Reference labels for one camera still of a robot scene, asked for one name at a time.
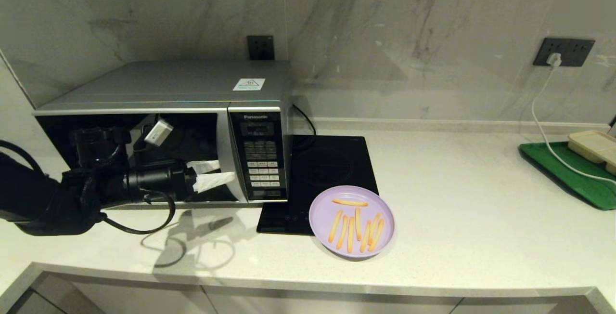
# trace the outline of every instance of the black wall outlet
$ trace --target black wall outlet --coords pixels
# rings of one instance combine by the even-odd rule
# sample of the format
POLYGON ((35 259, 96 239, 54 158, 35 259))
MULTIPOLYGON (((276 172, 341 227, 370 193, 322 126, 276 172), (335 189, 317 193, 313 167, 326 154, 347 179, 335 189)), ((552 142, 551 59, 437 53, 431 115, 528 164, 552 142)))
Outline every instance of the black wall outlet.
POLYGON ((250 60, 273 60, 273 36, 246 36, 250 60))
POLYGON ((547 62, 548 56, 551 53, 561 53, 561 66, 581 67, 593 44, 593 39, 545 38, 533 65, 550 66, 547 62))

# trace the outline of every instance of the green tray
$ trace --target green tray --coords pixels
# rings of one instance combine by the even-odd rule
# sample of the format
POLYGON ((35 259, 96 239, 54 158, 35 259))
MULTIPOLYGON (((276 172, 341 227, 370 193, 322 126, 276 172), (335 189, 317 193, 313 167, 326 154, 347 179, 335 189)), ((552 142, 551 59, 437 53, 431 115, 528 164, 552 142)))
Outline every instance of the green tray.
MULTIPOLYGON (((571 167, 593 176, 616 180, 616 176, 598 165, 579 156, 567 147, 567 142, 554 142, 550 146, 571 167)), ((565 167, 555 158, 545 143, 526 143, 519 146, 520 154, 537 169, 572 195, 582 198, 598 209, 616 209, 616 186, 581 176, 565 167)))

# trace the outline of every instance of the beige container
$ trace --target beige container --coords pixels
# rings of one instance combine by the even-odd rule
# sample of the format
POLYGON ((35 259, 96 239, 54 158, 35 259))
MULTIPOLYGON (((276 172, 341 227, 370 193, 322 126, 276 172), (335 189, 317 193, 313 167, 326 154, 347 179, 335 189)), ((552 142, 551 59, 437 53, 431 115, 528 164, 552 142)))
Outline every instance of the beige container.
POLYGON ((616 174, 616 138, 600 131, 576 132, 569 135, 569 149, 594 163, 606 162, 605 169, 616 174))

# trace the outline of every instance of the microwave control panel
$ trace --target microwave control panel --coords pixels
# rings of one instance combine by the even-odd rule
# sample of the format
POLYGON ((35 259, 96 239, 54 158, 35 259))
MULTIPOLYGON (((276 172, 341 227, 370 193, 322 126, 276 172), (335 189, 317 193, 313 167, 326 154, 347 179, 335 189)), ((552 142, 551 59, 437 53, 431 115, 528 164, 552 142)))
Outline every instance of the microwave control panel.
POLYGON ((280 112, 230 112, 249 201, 287 199, 280 112))

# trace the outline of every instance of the marble backsplash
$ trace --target marble backsplash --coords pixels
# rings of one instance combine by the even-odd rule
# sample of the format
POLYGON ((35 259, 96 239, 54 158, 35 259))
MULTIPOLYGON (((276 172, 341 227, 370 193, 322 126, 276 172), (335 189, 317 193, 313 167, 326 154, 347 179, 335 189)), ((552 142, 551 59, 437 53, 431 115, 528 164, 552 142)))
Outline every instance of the marble backsplash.
POLYGON ((246 59, 274 35, 317 117, 529 120, 546 36, 592 38, 537 105, 616 114, 616 0, 0 0, 0 48, 35 105, 133 60, 246 59))

